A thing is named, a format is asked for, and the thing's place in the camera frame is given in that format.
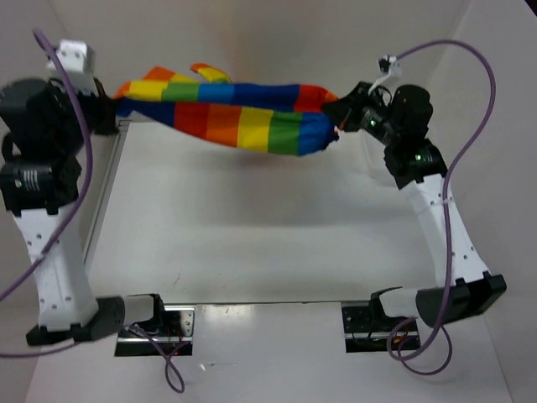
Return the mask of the rainbow striped shorts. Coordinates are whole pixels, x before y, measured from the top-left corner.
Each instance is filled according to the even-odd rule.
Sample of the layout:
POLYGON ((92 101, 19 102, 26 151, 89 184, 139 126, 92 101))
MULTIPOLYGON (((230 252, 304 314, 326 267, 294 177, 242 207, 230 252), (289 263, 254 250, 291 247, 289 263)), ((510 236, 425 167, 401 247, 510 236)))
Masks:
POLYGON ((117 115, 139 113, 214 144, 268 154, 305 156, 339 139, 321 111, 337 97, 319 86, 234 82, 196 63, 198 79, 155 66, 117 90, 117 115))

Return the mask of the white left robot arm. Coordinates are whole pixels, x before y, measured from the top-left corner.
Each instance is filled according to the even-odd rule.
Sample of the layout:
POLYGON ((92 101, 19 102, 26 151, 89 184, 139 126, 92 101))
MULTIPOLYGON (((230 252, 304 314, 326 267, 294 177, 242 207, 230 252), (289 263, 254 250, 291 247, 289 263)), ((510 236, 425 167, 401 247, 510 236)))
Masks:
POLYGON ((86 272, 78 222, 83 194, 76 159, 84 138, 57 80, 25 78, 1 90, 1 193, 26 242, 39 297, 31 347, 87 343, 123 329, 155 336, 167 326, 157 294, 97 297, 86 272))

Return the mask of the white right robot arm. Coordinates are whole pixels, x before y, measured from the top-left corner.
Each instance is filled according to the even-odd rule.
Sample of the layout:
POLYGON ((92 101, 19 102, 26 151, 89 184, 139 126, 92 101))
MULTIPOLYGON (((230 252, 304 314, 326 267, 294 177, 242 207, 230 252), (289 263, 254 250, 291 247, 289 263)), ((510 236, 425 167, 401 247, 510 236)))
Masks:
POLYGON ((434 327, 486 312, 507 284, 490 273, 476 251, 451 193, 446 163, 426 137, 433 114, 426 89, 403 85, 385 102, 379 89, 360 82, 321 110, 342 131, 364 130, 383 145, 385 166, 412 206, 433 259, 437 285, 372 293, 369 323, 386 330, 398 317, 411 317, 434 327))

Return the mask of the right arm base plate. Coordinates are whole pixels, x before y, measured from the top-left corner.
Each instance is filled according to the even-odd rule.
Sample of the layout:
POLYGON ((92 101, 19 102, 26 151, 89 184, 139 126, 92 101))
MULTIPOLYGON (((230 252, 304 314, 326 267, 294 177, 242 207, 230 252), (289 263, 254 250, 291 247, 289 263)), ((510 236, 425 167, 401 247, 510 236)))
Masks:
MULTIPOLYGON (((346 353, 376 353, 387 351, 387 339, 393 328, 403 317, 374 319, 366 301, 341 304, 341 316, 345 336, 346 353)), ((396 353, 414 351, 421 345, 416 322, 398 330, 392 340, 392 350, 396 353)))

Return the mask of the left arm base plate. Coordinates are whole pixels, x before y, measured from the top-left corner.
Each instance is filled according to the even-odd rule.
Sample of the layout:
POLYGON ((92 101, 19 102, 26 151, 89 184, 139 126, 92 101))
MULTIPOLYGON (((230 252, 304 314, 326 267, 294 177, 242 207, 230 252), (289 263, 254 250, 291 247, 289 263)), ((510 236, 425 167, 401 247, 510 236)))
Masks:
MULTIPOLYGON (((173 356, 191 356, 195 330, 196 307, 165 305, 161 323, 138 325, 166 353, 173 356)), ((139 331, 124 328, 118 335, 114 356, 117 358, 159 356, 154 345, 139 331)))

